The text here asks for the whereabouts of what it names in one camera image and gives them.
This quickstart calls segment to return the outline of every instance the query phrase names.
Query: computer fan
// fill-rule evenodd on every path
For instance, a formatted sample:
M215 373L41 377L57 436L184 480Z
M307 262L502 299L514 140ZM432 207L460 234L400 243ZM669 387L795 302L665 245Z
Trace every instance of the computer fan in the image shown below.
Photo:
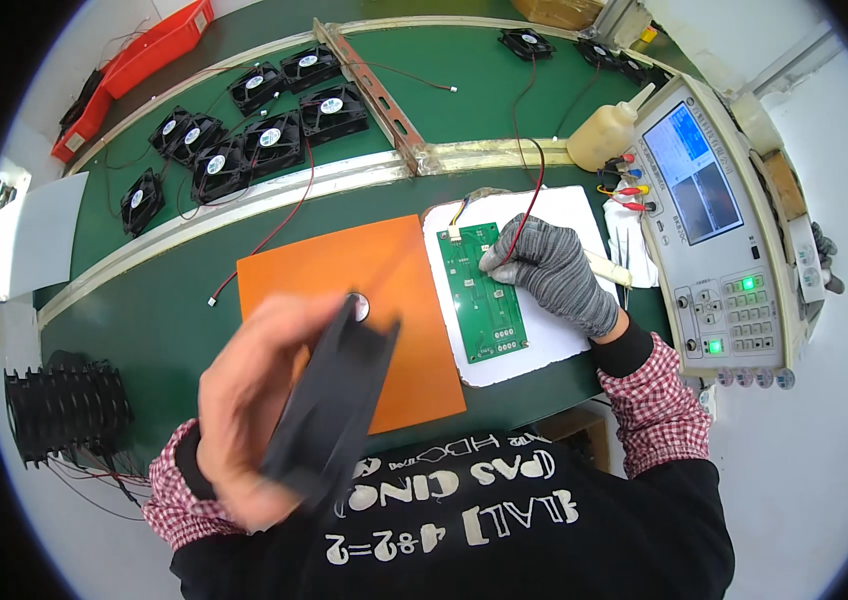
M600 65L601 69L611 71L621 70L621 62L617 60L617 57L611 54L610 50L607 49L607 46L604 46L603 44L597 44L582 39L574 44L574 47L577 49L577 52L584 57L584 60L587 61L587 65L595 68Z
M287 89L284 73L278 71L273 64L264 62L230 84L227 90L231 93L234 104L245 117L256 113L260 108L274 98L274 94Z
M137 237L163 208L161 176L154 174L153 169L147 169L120 201L120 219L124 223L124 233Z
M532 29L502 29L498 42L510 49L521 61L549 59L553 46Z
M310 146L367 129L367 111L353 83L304 96L300 107L301 128Z
M184 136L193 129L193 115L182 106L176 107L173 112L157 127L151 135L150 145L154 147L157 154L165 159L183 141Z
M201 151L190 187L190 198L194 202L206 205L249 186L250 169L243 163L242 144L243 136L240 135Z
M340 61L321 44L281 60L287 86L295 94L340 75Z
M170 157L185 167L192 169L201 150L209 148L227 135L220 119L202 114L193 115L190 128L180 143L170 151Z
M300 113L292 110L249 125L240 152L252 180L301 164Z
M632 84L643 88L644 84L647 83L647 76L649 74L647 69L627 54L621 53L618 56L618 61L621 63L620 70L623 76L628 78Z

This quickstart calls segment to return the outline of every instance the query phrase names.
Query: white paper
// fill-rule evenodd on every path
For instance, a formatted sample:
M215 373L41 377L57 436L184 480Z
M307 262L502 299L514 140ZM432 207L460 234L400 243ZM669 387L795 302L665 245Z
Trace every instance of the white paper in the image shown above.
M524 212L533 192L501 194L472 201L457 219L457 225L468 227L484 223L496 223L503 228L508 221ZM537 300L526 289L517 288L517 301L530 346L510 354L502 354L478 363L469 364L464 350L460 326L454 311L451 285L447 282L444 258L440 253L437 234L447 229L458 203L437 206L430 210L424 220L424 245L427 248L430 270L433 273L440 310L444 325L451 340L454 363L460 378L467 385L479 388L529 373L550 363L564 360L590 349L587 338L562 318L554 317L541 308ZM560 227L572 228L577 232L581 245L599 257L607 257L600 241L597 221L587 203L587 196L579 185L542 189L530 214ZM598 277L598 284L617 298L614 283Z

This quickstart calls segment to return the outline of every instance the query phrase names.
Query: gray work glove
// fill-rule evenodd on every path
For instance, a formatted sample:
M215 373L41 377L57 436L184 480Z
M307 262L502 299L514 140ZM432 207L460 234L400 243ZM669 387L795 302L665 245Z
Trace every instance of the gray work glove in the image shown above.
M497 282L526 287L540 306L587 337L607 335L617 323L617 303L598 285L576 231L527 217L510 260L501 264L523 218L519 214L501 229L480 258L480 270Z

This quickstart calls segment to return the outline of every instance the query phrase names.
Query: white cloth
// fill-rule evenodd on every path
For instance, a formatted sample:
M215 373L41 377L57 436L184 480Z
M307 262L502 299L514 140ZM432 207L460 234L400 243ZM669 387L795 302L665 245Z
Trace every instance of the white cloth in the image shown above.
M633 202L632 198L622 198L622 202ZM604 203L604 220L607 222L607 233L610 239L610 259L619 265L627 266L633 277L632 287L659 287L657 265L647 254L644 234L641 231L641 213L625 208L620 202L608 198Z

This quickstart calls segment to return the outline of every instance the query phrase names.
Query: cardboard box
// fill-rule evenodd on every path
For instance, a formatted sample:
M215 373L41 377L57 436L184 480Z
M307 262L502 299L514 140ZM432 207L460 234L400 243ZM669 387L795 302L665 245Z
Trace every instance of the cardboard box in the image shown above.
M598 0L511 0L531 23L579 31L594 24L603 10Z

